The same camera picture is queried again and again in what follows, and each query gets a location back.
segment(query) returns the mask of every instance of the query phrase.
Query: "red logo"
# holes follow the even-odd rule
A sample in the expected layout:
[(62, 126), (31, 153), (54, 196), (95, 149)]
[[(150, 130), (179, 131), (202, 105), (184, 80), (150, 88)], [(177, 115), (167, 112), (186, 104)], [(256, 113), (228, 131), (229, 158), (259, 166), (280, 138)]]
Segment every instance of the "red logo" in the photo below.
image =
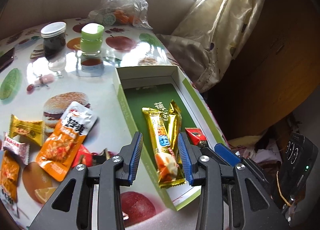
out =
[(80, 116), (80, 113), (78, 112), (78, 110), (74, 109), (74, 108), (71, 108), (69, 110), (69, 113), (72, 113), (72, 116), (74, 116), (74, 117), (79, 117)]

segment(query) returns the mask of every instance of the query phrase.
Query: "glass jar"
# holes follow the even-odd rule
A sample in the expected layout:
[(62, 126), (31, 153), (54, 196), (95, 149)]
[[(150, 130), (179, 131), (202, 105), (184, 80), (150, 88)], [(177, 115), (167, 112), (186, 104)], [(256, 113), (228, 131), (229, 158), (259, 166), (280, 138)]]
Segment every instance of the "glass jar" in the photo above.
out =
[(104, 26), (89, 23), (81, 29), (80, 48), (82, 55), (95, 56), (100, 53)]
[(53, 57), (66, 45), (66, 26), (64, 22), (50, 23), (41, 29), (45, 57)]

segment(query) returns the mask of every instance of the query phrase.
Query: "yellow cable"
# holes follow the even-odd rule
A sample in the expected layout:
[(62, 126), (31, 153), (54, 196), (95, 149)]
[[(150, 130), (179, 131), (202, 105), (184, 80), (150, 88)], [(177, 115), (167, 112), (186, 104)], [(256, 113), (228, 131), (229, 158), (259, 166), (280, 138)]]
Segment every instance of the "yellow cable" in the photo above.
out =
[(291, 207), (292, 205), (284, 198), (284, 196), (283, 196), (282, 193), (281, 193), (280, 185), (279, 185), (279, 179), (278, 179), (278, 172), (279, 172), (279, 171), (277, 171), (277, 185), (278, 185), (278, 190), (279, 190), (280, 197), (283, 199), (283, 201), (284, 201), (289, 207)]

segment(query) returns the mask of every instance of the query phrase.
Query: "silver bolt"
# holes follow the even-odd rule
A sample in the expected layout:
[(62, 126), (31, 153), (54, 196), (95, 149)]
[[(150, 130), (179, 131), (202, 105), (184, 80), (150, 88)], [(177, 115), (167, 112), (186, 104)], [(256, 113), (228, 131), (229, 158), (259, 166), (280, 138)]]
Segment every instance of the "silver bolt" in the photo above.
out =
[(81, 171), (84, 170), (85, 166), (83, 164), (79, 164), (76, 166), (76, 170)]
[(113, 156), (112, 157), (112, 161), (113, 162), (119, 162), (119, 161), (121, 161), (121, 157), (120, 156)]
[(203, 162), (207, 162), (209, 159), (210, 159), (210, 158), (209, 158), (208, 156), (206, 156), (206, 155), (202, 155), (202, 156), (200, 157), (200, 160), (203, 161)]
[(236, 168), (239, 169), (239, 170), (244, 170), (245, 169), (245, 166), (242, 164), (242, 163), (238, 163), (236, 165)]

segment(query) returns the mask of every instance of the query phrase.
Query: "white plastic bag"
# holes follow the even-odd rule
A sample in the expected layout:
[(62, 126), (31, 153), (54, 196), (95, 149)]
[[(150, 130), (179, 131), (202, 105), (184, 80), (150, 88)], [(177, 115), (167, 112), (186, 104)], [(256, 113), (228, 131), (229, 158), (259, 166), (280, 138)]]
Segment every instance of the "white plastic bag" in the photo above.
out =
[(101, 0), (100, 8), (89, 13), (92, 21), (102, 25), (131, 24), (152, 29), (147, 20), (146, 0)]

